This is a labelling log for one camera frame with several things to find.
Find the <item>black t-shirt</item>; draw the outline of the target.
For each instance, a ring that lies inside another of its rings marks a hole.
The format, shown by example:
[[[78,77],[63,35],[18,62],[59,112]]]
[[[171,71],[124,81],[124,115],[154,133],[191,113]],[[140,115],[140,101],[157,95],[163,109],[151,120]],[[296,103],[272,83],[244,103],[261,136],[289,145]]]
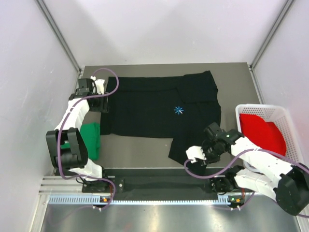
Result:
[[[210,71],[174,77],[110,77],[102,135],[172,139],[169,158],[183,164],[186,151],[221,122],[218,88]]]

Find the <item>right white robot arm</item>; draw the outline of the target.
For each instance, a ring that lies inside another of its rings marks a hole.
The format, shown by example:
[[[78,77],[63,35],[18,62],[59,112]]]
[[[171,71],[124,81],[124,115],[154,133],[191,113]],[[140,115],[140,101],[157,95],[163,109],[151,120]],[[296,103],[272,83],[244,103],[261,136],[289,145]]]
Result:
[[[274,200],[286,213],[297,216],[309,204],[309,169],[274,152],[260,148],[244,134],[231,129],[225,131],[217,123],[204,129],[206,140],[202,144],[203,163],[220,160],[228,152],[253,166],[230,168],[225,185],[230,191],[250,189]]]

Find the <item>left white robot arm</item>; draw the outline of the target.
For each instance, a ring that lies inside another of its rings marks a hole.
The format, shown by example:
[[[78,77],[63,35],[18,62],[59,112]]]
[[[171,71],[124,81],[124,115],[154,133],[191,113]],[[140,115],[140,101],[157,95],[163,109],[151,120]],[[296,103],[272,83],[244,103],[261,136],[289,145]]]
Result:
[[[78,88],[69,96],[61,122],[45,136],[52,166],[58,169],[60,163],[63,171],[82,175],[101,192],[108,189],[109,179],[104,177],[103,167],[89,158],[80,130],[88,112],[107,109],[108,98],[102,97],[104,87],[105,80],[94,76],[78,80]]]

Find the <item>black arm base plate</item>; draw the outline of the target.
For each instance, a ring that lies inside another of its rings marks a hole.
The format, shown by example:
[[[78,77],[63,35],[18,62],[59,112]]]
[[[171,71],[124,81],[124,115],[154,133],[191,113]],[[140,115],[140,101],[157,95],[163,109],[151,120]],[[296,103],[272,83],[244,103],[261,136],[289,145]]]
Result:
[[[210,179],[199,179],[189,175],[181,168],[133,168],[133,169],[105,169],[103,177],[114,182],[118,193],[127,193],[134,190],[175,189],[199,190],[205,193],[220,195],[236,192],[245,193],[247,190],[236,185],[231,174]]]

